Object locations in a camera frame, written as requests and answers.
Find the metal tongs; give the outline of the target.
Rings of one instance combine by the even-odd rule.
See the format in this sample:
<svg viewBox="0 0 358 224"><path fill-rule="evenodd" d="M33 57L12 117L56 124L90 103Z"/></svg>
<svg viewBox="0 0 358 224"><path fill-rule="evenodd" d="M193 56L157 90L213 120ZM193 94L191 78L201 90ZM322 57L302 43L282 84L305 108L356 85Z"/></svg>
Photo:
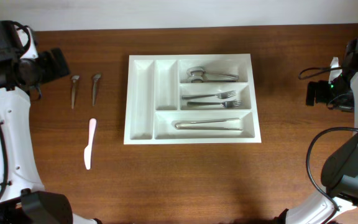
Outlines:
<svg viewBox="0 0 358 224"><path fill-rule="evenodd" d="M242 131L243 129L241 127L223 125L223 123L230 123L232 121L240 120L240 118L226 118L199 121L180 121L173 123L173 127L177 130Z"/></svg>

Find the pink plastic knife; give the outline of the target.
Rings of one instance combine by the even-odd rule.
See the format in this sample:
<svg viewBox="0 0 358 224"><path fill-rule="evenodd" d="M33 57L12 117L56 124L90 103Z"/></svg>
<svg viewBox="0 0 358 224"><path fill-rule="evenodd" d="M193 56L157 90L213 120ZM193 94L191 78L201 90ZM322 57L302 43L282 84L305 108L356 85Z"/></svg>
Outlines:
<svg viewBox="0 0 358 224"><path fill-rule="evenodd" d="M88 126L88 144L85 147L84 154L83 154L86 170L91 169L91 155L92 155L94 134L96 132L96 125L97 125L97 120L95 118L91 118L89 120L89 126Z"/></svg>

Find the small metal spoon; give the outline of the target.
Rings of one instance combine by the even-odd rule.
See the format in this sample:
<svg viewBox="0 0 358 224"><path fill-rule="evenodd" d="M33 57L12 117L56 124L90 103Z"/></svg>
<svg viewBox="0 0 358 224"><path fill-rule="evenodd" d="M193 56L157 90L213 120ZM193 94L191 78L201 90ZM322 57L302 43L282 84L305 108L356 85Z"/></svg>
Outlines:
<svg viewBox="0 0 358 224"><path fill-rule="evenodd" d="M101 75L101 73L97 73L93 76L92 106L96 104L96 97L98 94L98 81L101 78Z"/></svg>
<svg viewBox="0 0 358 224"><path fill-rule="evenodd" d="M71 78L71 109L74 109L75 107L76 89L78 86L79 79L79 75L74 75Z"/></svg>

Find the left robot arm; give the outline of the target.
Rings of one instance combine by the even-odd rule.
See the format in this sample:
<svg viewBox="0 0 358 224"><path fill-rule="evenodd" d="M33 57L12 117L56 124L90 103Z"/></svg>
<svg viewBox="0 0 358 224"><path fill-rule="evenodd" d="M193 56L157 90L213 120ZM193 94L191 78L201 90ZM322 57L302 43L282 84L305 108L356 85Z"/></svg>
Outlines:
<svg viewBox="0 0 358 224"><path fill-rule="evenodd" d="M0 21L0 223L86 223L46 192L29 128L30 92L70 74L62 51L38 52L29 26Z"/></svg>

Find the metal fork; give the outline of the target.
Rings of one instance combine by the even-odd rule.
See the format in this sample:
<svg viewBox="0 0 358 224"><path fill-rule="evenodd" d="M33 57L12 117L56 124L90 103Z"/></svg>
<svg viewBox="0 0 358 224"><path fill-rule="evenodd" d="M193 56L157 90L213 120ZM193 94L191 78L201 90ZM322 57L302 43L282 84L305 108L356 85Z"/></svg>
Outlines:
<svg viewBox="0 0 358 224"><path fill-rule="evenodd" d="M181 98L183 100L193 100L198 98L208 98L208 97L215 97L220 100L228 99L230 97L236 96L237 92L234 90L226 91L226 92L219 92L215 94L207 94L207 95L183 95Z"/></svg>
<svg viewBox="0 0 358 224"><path fill-rule="evenodd" d="M242 105L242 101L222 101L222 102L197 102L189 101L187 106L221 106L223 108L235 108Z"/></svg>

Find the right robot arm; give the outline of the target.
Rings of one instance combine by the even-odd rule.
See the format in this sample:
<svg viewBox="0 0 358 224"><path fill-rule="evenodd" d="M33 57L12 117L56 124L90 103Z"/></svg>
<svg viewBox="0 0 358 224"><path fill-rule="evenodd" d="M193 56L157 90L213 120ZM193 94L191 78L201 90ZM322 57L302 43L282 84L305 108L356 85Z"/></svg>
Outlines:
<svg viewBox="0 0 358 224"><path fill-rule="evenodd" d="M315 72L330 76L328 80L308 83L306 105L324 103L330 110L353 113L354 126L329 128L313 138L305 165L316 190L301 205L275 217L274 223L334 223L338 215L358 208L358 38L348 42L343 62L333 58L329 67L316 67ZM336 131L350 131L353 135L327 158L318 185L310 170L311 152L320 137Z"/></svg>

